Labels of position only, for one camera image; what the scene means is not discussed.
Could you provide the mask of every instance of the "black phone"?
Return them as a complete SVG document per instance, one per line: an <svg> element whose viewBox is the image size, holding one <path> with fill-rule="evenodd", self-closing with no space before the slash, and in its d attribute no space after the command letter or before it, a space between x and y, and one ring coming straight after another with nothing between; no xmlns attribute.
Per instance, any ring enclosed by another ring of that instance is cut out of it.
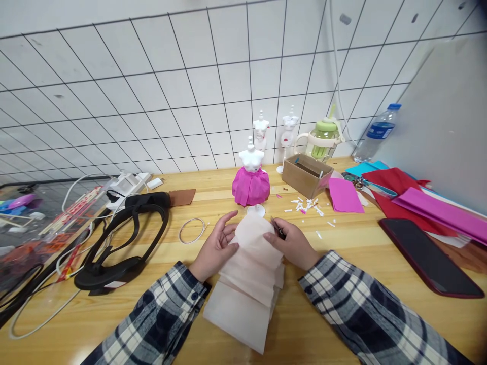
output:
<svg viewBox="0 0 487 365"><path fill-rule="evenodd" d="M416 223L405 219L382 219L379 225L432 291L456 298L485 296L482 289Z"/></svg>

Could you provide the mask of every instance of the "person's right hand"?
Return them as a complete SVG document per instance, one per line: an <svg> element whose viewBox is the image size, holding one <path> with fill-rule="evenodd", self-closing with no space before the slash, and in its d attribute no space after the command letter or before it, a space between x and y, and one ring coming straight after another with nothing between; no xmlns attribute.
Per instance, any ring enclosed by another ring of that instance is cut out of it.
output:
<svg viewBox="0 0 487 365"><path fill-rule="evenodd" d="M283 230L286 240L283 241L272 233L265 233L264 238L297 267L305 271L311 269L320 259L320 256L311 247L303 232L288 221L280 218L275 218L274 221Z"/></svg>

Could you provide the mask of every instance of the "vr headset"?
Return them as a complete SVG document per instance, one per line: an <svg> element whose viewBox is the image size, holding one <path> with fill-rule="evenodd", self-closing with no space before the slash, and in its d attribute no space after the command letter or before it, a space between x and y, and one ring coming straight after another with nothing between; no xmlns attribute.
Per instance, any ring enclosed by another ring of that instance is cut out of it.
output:
<svg viewBox="0 0 487 365"><path fill-rule="evenodd" d="M75 276L75 286L81 290L90 290L89 295L91 296L104 295L136 278L144 268L147 258L156 247L166 229L167 222L169 221L170 206L170 196L165 192L128 197L125 200L125 209L115 215L85 257L83 269ZM148 212L159 213L161 215L162 225L146 253L142 257L134 256L115 265L104 266L103 262L108 256L127 247L136 239L140 228L138 215ZM96 253L110 233L130 218L133 218L134 230L129 240L115 249L112 249L112 246L108 246L98 260L93 262Z"/></svg>

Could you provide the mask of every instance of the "bottle cap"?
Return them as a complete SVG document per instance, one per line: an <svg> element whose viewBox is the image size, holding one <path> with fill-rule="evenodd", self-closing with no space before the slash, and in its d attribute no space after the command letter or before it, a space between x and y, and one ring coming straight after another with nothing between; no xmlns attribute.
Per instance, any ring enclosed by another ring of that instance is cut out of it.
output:
<svg viewBox="0 0 487 365"><path fill-rule="evenodd" d="M399 110L401 106L401 104L389 104L387 110Z"/></svg>
<svg viewBox="0 0 487 365"><path fill-rule="evenodd" d="M324 118L323 120L316 122L316 129L322 132L334 132L338 127L333 123L333 119Z"/></svg>

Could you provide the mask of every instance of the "person's left hand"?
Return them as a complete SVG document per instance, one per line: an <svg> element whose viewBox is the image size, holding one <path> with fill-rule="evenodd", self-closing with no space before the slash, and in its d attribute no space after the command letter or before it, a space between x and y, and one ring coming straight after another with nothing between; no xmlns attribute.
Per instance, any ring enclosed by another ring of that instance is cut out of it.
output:
<svg viewBox="0 0 487 365"><path fill-rule="evenodd" d="M215 275L238 250L238 243L228 243L235 237L237 224L225 225L238 214L237 210L225 214L215 224L189 271L201 282Z"/></svg>

